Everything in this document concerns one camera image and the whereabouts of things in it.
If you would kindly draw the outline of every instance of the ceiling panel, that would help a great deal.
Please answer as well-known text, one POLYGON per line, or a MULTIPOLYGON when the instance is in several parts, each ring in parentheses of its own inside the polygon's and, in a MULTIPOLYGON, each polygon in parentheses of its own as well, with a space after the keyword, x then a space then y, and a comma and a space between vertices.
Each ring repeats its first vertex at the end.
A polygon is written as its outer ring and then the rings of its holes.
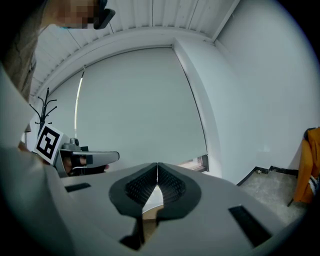
POLYGON ((162 26, 164 22, 165 6, 166 0, 153 0, 152 25, 154 27, 162 26))
POLYGON ((115 10, 115 16, 105 29, 65 29, 50 25, 39 35, 31 95, 38 92, 58 65, 98 39, 143 27, 175 27, 212 38, 237 2, 239 0, 109 0, 107 7, 115 10))
POLYGON ((187 29, 194 14, 197 0, 181 0, 176 15, 174 26, 176 28, 187 29))

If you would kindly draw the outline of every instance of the gray carpet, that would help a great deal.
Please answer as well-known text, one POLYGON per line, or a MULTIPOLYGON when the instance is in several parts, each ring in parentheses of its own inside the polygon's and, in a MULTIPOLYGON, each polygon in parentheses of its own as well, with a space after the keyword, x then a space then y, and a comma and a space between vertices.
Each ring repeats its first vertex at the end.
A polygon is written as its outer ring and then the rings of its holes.
POLYGON ((287 204, 294 195, 297 178, 275 171, 269 174, 254 172, 241 186, 244 191, 266 205, 285 223, 290 224, 307 210, 307 204, 293 202, 287 204))

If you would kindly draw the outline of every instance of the roller blind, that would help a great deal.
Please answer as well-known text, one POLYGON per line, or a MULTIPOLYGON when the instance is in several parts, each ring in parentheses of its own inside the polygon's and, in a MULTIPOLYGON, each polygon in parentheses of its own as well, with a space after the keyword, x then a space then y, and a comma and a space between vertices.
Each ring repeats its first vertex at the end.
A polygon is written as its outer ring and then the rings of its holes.
MULTIPOLYGON (((72 85, 65 82, 58 89, 60 101, 70 107, 64 119, 74 117, 80 77, 81 72, 71 78, 72 85)), ((74 129, 73 119, 57 124, 68 135, 74 129)), ((87 67, 78 98, 77 137, 90 151, 118 151, 120 159, 111 171, 150 162, 180 164, 207 153, 195 100, 170 48, 127 52, 87 67)))

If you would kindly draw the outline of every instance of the white wall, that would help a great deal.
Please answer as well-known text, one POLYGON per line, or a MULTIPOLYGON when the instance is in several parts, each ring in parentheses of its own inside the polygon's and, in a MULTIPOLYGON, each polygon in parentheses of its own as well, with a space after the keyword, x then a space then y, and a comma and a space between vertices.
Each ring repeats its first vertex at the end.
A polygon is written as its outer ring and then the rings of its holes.
POLYGON ((300 28, 272 1, 241 0, 215 44, 252 101, 255 165, 297 169, 304 131, 320 125, 318 64, 300 28))
POLYGON ((199 107, 209 174, 236 184, 256 166, 258 135, 246 92, 212 44, 177 38, 174 50, 199 107))

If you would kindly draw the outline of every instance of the floor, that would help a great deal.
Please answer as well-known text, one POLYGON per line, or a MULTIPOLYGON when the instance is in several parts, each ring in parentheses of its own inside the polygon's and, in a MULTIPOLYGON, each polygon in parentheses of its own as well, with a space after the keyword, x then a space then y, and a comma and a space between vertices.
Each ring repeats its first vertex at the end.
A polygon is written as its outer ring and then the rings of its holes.
POLYGON ((241 186, 244 191, 266 205, 286 224, 290 224, 307 210, 307 204, 293 202, 289 207, 297 184, 294 175, 270 171, 269 174, 254 172, 241 186))

